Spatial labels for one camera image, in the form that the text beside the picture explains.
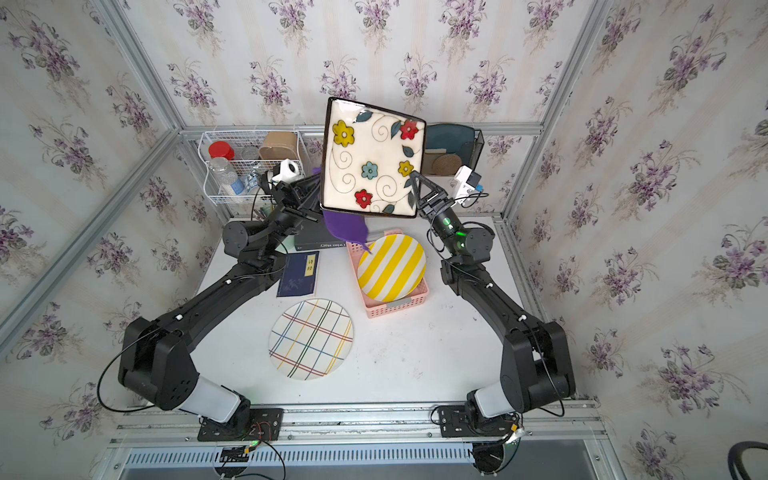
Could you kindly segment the square floral plate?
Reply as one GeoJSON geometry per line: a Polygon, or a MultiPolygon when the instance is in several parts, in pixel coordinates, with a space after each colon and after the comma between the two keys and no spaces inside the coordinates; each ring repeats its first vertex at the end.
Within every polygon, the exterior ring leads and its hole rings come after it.
{"type": "Polygon", "coordinates": [[[327,102],[322,154],[323,209],[413,218],[411,174],[422,168],[427,123],[354,100],[327,102]]]}

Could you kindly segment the purple cloth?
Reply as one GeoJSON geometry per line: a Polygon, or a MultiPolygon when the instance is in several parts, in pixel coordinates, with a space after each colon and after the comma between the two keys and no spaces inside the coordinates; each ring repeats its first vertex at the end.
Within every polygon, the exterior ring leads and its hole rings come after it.
{"type": "Polygon", "coordinates": [[[323,219],[328,232],[339,240],[359,245],[369,252],[369,230],[363,216],[325,209],[323,219]]]}

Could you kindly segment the yellow striped round plate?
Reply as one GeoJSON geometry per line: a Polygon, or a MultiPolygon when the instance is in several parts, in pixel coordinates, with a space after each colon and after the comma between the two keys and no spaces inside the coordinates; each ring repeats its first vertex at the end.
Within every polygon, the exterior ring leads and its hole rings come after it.
{"type": "Polygon", "coordinates": [[[365,250],[356,269],[358,286],[368,298],[381,303],[404,299],[421,283],[426,253],[413,237],[385,235],[365,250]]]}

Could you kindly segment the round plaid plate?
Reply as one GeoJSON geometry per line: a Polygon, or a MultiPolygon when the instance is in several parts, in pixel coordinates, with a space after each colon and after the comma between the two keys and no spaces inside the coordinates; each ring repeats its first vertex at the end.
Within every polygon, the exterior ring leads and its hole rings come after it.
{"type": "Polygon", "coordinates": [[[339,303],[303,300],[286,309],[271,327],[268,355],[283,376],[300,381],[335,372],[351,353],[354,323],[339,303]]]}

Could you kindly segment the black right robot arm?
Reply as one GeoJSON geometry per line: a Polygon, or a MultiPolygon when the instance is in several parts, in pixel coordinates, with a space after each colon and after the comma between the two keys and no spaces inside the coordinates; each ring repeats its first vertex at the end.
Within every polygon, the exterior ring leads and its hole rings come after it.
{"type": "Polygon", "coordinates": [[[486,269],[495,232],[485,224],[461,222],[453,210],[456,200],[420,173],[409,174],[405,186],[448,253],[441,260],[443,283],[475,308],[502,344],[499,380],[467,396],[473,419],[524,414],[571,397],[576,382],[564,328],[526,311],[486,269]]]}

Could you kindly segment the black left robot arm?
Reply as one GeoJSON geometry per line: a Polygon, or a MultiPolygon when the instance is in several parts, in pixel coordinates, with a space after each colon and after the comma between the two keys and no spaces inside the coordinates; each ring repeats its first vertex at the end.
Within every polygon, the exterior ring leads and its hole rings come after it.
{"type": "Polygon", "coordinates": [[[124,331],[118,382],[161,410],[183,410],[232,428],[248,421],[250,401],[204,378],[192,353],[230,314],[280,280],[287,265],[284,240],[303,221],[321,216],[320,175],[292,183],[262,179],[260,185],[275,202],[267,218],[233,220],[223,228],[224,251],[235,265],[182,306],[155,320],[139,317],[124,331]]]}

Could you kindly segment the round cork coaster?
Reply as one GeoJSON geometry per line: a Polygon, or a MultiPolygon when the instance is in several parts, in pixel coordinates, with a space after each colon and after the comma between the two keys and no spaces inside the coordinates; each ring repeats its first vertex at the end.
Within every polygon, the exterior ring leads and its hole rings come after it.
{"type": "Polygon", "coordinates": [[[433,160],[432,175],[453,177],[462,166],[463,161],[458,155],[442,154],[433,160]]]}

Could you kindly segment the dark grey book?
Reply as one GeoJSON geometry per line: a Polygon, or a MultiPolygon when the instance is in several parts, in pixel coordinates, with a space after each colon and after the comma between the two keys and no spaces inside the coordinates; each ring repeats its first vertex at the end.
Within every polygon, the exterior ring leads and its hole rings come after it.
{"type": "Polygon", "coordinates": [[[320,249],[343,248],[346,242],[335,237],[323,220],[306,220],[300,226],[294,238],[296,251],[315,251],[320,249]]]}

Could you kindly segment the brown paper box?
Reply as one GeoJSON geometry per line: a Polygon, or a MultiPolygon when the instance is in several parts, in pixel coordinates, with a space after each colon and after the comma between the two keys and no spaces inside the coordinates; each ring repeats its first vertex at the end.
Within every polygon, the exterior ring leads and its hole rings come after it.
{"type": "Polygon", "coordinates": [[[271,131],[259,147],[261,160],[282,161],[298,160],[298,136],[289,131],[271,131]]]}

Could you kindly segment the clear plastic bottle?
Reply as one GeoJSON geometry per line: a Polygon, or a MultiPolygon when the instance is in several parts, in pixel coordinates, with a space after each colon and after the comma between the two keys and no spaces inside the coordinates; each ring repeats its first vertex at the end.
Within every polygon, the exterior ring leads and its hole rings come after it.
{"type": "Polygon", "coordinates": [[[220,185],[223,195],[238,196],[245,191],[245,186],[231,162],[225,157],[210,160],[210,170],[220,185]]]}

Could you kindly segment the small navy notebook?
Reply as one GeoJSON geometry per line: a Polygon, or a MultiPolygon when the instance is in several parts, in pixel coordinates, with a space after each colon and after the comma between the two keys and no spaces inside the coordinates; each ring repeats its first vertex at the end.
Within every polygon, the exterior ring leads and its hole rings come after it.
{"type": "Polygon", "coordinates": [[[319,251],[290,253],[282,270],[278,297],[300,297],[315,292],[319,251]]]}

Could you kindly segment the pink plastic basket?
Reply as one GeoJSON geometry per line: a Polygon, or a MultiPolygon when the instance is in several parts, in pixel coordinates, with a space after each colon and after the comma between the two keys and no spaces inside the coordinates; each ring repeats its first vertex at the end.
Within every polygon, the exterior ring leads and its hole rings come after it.
{"type": "MultiPolygon", "coordinates": [[[[390,230],[390,231],[386,231],[382,237],[384,237],[385,235],[398,234],[398,233],[405,234],[400,230],[390,230]]],[[[358,286],[356,269],[364,250],[359,245],[348,243],[348,242],[346,243],[346,248],[350,257],[352,271],[354,273],[357,286],[358,286]]],[[[369,318],[380,317],[389,313],[393,313],[395,311],[401,311],[401,310],[405,310],[405,309],[409,309],[409,308],[413,308],[415,306],[421,305],[425,302],[426,297],[429,293],[429,287],[427,285],[425,275],[421,283],[419,284],[419,286],[415,289],[415,291],[412,294],[405,297],[404,299],[396,300],[388,303],[381,303],[381,302],[372,300],[362,293],[359,286],[358,286],[358,289],[360,291],[360,295],[365,306],[366,315],[369,318]]]]}

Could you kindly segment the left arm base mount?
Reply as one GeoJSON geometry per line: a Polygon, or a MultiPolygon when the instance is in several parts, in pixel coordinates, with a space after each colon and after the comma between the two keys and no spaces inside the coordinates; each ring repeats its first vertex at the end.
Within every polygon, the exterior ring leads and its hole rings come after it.
{"type": "Polygon", "coordinates": [[[196,440],[202,443],[247,441],[241,452],[226,453],[221,461],[245,461],[258,446],[279,439],[285,410],[278,407],[253,406],[242,394],[231,390],[239,400],[233,416],[224,423],[208,417],[200,419],[196,440]]]}

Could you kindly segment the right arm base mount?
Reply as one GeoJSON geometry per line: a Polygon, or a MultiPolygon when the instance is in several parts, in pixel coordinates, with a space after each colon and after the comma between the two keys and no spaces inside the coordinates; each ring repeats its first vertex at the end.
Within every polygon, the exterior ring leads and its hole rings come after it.
{"type": "Polygon", "coordinates": [[[528,434],[524,417],[516,411],[485,417],[476,399],[476,390],[467,394],[462,405],[438,404],[429,413],[442,438],[475,439],[470,456],[481,476],[497,476],[515,459],[522,439],[528,434]]]}

